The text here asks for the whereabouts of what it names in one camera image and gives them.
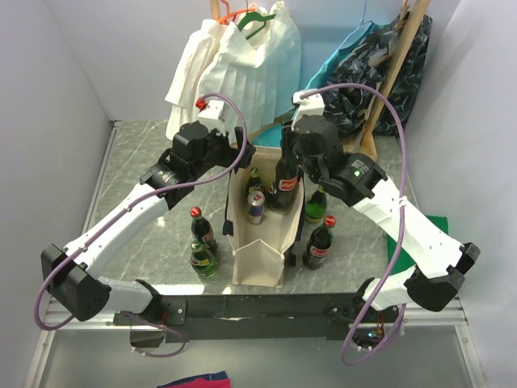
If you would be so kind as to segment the cola glass bottle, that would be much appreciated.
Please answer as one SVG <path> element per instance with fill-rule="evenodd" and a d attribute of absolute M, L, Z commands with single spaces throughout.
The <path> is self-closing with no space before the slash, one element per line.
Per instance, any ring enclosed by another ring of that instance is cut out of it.
<path fill-rule="evenodd" d="M 284 212 L 291 208 L 299 182 L 299 166 L 294 150 L 295 133 L 289 126 L 282 128 L 281 157 L 275 166 L 275 180 L 271 185 L 271 209 Z"/>

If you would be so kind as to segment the silver beverage can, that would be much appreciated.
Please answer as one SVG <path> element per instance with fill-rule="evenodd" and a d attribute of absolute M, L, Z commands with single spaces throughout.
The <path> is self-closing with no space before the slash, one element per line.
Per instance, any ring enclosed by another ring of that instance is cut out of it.
<path fill-rule="evenodd" d="M 265 201 L 265 196 L 261 191 L 254 191 L 248 195 L 248 220 L 250 223 L 255 225 L 262 223 L 265 212 Z"/>

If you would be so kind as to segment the cream canvas tote bag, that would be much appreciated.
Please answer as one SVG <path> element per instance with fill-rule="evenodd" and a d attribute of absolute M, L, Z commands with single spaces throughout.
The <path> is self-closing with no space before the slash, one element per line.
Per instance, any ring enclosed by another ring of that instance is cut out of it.
<path fill-rule="evenodd" d="M 304 180 L 295 189 L 290 209 L 277 213 L 265 209 L 263 220 L 253 224 L 248 218 L 249 205 L 244 189 L 250 168 L 229 175 L 223 234 L 233 251 L 232 283 L 262 287 L 280 287 L 284 280 L 286 254 L 301 238 Z"/>

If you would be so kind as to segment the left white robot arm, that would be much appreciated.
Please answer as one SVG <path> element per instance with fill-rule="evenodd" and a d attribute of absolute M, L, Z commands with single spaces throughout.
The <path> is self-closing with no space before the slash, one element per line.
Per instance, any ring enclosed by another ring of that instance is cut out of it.
<path fill-rule="evenodd" d="M 44 289 L 72 318 L 84 322 L 103 310 L 114 310 L 130 312 L 150 325 L 162 317 L 162 295 L 151 284 L 107 279 L 103 269 L 143 228 L 201 185 L 209 170 L 222 167 L 227 174 L 249 166 L 255 148 L 247 139 L 247 128 L 238 126 L 234 132 L 237 147 L 218 129 L 199 121 L 185 124 L 172 146 L 103 220 L 65 247 L 52 244 L 42 251 Z"/>

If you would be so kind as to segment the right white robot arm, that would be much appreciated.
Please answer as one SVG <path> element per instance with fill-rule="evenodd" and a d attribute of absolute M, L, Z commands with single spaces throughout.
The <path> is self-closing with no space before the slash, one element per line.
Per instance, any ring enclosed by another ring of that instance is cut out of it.
<path fill-rule="evenodd" d="M 329 195 L 364 215 L 413 259 L 386 280 L 368 280 L 354 302 L 356 317 L 371 322 L 382 310 L 414 302 L 439 312 L 456 297 L 481 251 L 435 226 L 370 157 L 344 151 L 337 127 L 323 116 L 303 116 L 291 127 L 293 150 L 305 174 Z"/>

